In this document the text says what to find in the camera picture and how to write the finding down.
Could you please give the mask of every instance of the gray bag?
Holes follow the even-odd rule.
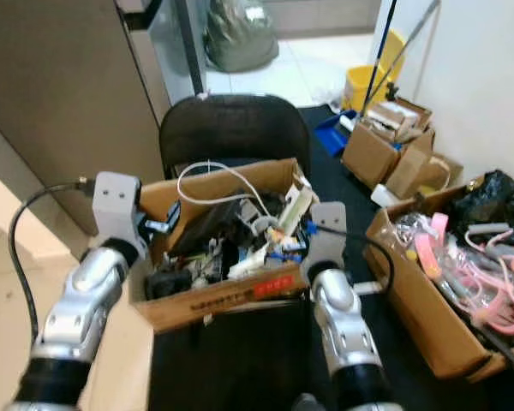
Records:
[[[278,55],[272,20],[259,0],[211,0],[206,53],[226,72],[253,69]]]

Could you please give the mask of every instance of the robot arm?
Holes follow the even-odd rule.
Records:
[[[122,293],[129,268],[147,254],[150,230],[168,233],[166,223],[147,221],[137,211],[140,183],[130,176],[99,173],[93,212],[101,246],[68,276],[63,295],[48,314],[32,347],[27,370],[8,411],[75,411],[105,330],[108,314]],[[346,230],[344,205],[322,203],[312,219],[328,229]],[[361,316],[358,295],[343,267],[344,237],[319,230],[312,236],[302,274],[312,286],[314,316],[340,410],[399,411],[374,340]]]

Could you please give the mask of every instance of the blue dustpan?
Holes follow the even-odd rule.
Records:
[[[352,120],[356,117],[356,114],[354,110],[341,111],[336,116],[324,120],[314,129],[318,140],[320,140],[320,143],[322,143],[322,146],[324,146],[330,156],[338,156],[346,146],[346,143],[349,142],[345,135],[335,129],[339,122],[339,117],[345,115]]]

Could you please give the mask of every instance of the red label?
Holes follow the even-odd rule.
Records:
[[[291,287],[291,284],[293,284],[293,276],[283,276],[274,280],[265,281],[264,283],[259,283],[254,286],[254,296],[259,299],[267,295],[279,294],[281,291]]]

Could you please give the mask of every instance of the black office chair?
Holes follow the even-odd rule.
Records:
[[[299,111],[284,99],[226,94],[175,104],[164,116],[159,144],[166,179],[176,177],[176,165],[201,160],[240,165],[292,157],[309,177],[309,138]]]

